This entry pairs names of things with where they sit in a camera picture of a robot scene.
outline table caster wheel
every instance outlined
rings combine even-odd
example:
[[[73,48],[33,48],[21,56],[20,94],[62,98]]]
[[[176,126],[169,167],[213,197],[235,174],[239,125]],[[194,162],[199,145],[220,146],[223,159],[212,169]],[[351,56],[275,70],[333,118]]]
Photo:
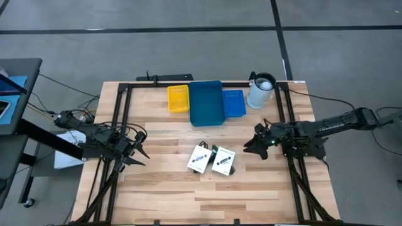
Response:
[[[24,203],[24,207],[25,208],[29,208],[32,207],[33,204],[35,204],[35,200],[33,198],[29,198],[27,199],[27,201]]]

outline wooden tabletop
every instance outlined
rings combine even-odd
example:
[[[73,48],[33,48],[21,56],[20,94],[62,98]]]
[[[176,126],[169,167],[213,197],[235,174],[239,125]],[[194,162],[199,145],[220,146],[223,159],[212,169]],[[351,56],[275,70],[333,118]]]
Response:
[[[95,122],[112,120],[118,84],[104,82]],[[289,82],[289,86],[307,93],[305,83]],[[243,92],[246,97],[248,88]],[[287,113],[285,97],[282,100]],[[314,120],[309,97],[291,93],[291,100],[296,120]],[[297,223],[290,174],[281,147],[270,147],[269,158],[264,161],[257,154],[243,152],[243,144],[253,137],[257,123],[264,118],[271,122],[280,120],[276,99],[273,97],[259,110],[246,104],[246,111],[240,118],[228,118],[222,126],[193,127],[188,112],[168,111],[166,88],[133,89],[128,122],[144,126],[148,131],[144,150],[151,159],[136,153],[134,159],[146,166],[128,166],[119,175],[112,223],[153,223],[153,220],[233,223],[235,218],[242,223]],[[195,145],[201,141],[210,147],[215,144],[236,152],[234,175],[212,171],[211,165],[204,174],[195,174],[187,168]],[[314,157],[307,157],[305,161],[312,192],[329,214],[339,218],[327,167]],[[85,162],[72,220],[85,210],[96,164],[97,159]],[[100,175],[92,198],[97,193]],[[305,218],[308,218],[305,197],[300,193]],[[105,216],[106,205],[102,208],[101,219]]]

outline gray floor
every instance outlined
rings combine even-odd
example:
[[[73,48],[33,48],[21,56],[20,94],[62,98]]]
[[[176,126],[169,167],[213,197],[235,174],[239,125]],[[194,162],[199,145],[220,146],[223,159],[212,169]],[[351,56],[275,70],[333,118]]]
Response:
[[[283,26],[402,24],[399,0],[280,0]],[[0,30],[145,28],[174,26],[274,25],[269,1],[13,0],[0,17]],[[311,94],[344,99],[356,107],[402,106],[402,30],[287,31],[286,46],[295,80]],[[285,79],[276,32],[153,33],[103,35],[1,35],[0,58],[40,57],[41,72],[98,94],[105,80],[134,80],[151,74],[192,73],[197,80],[239,80],[250,71]],[[35,93],[49,109],[76,107],[84,95],[39,78]],[[35,97],[31,102],[38,104]],[[316,118],[349,110],[312,99]],[[24,117],[55,130],[44,117]],[[376,131],[381,144],[401,151],[392,127]],[[28,152],[34,143],[28,145]],[[400,225],[402,157],[385,153],[370,132],[348,131],[326,144],[339,211],[348,222]],[[20,173],[0,210],[0,225],[62,223],[77,192],[80,171],[34,181],[25,209],[16,202]]]

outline white paper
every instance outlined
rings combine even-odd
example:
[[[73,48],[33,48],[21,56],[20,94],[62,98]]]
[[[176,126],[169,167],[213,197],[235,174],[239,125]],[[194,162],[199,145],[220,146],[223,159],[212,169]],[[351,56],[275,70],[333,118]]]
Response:
[[[63,134],[58,134],[57,136],[74,145],[78,145],[78,143],[84,143],[87,139],[85,134],[79,131],[65,132]],[[73,158],[67,154],[61,153],[59,151],[55,152],[54,168],[57,170],[68,168],[71,166],[77,166],[83,163],[84,163],[83,161]]]
[[[187,167],[197,172],[204,173],[211,154],[212,154],[211,150],[208,150],[206,148],[197,145],[194,148],[190,160],[188,160]]]
[[[235,152],[219,147],[212,170],[228,176],[231,172]]]

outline black desk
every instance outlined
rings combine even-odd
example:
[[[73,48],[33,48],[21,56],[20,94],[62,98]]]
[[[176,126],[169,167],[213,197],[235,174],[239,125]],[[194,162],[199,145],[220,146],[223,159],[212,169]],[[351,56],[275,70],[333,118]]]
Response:
[[[28,138],[32,138],[39,143],[46,144],[74,158],[82,158],[82,149],[59,138],[58,136],[36,126],[35,124],[22,119],[28,99],[32,93],[36,79],[38,78],[39,68],[42,64],[40,58],[25,59],[0,59],[0,65],[7,71],[10,77],[23,75],[27,76],[24,88],[27,93],[21,95],[11,118],[11,123],[0,125],[0,179],[6,180],[6,187],[0,190],[0,209],[8,195],[8,191],[14,179],[16,169],[20,163],[33,166],[40,157],[24,153],[24,148]],[[31,176],[32,168],[29,169],[19,203],[25,203],[28,200],[28,194],[33,182]]]

